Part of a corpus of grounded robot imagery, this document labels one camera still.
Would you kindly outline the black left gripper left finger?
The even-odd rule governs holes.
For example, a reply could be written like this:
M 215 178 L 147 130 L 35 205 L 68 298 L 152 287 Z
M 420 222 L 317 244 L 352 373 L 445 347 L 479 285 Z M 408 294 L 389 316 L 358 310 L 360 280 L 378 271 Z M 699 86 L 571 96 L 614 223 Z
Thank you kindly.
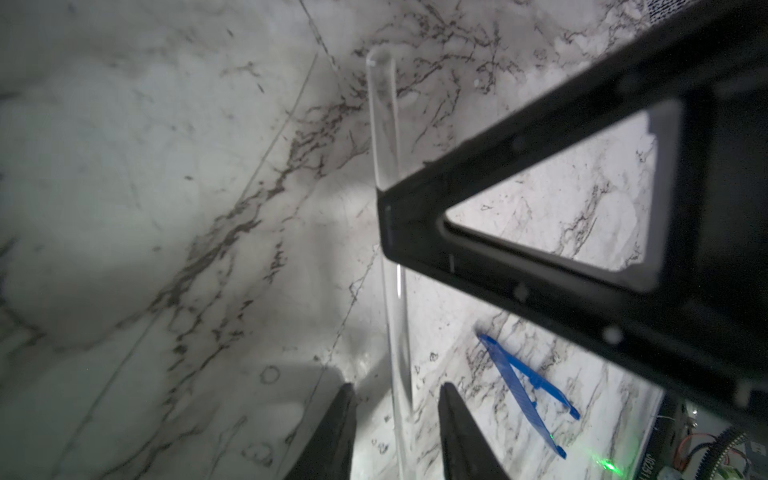
M 349 480 L 357 429 L 357 395 L 343 384 L 286 480 Z

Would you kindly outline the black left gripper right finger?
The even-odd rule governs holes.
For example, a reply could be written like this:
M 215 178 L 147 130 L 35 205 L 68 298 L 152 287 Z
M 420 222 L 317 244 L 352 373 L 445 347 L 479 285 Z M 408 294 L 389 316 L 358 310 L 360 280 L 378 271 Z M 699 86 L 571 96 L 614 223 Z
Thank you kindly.
M 509 479 L 454 384 L 441 386 L 438 413 L 445 479 Z

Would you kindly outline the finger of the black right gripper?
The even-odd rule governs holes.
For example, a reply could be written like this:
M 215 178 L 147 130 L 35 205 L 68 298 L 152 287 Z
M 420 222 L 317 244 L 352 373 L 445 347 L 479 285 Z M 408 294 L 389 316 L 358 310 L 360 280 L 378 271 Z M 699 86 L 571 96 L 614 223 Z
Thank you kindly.
M 767 425 L 767 5 L 699 1 L 384 194 L 393 260 Z

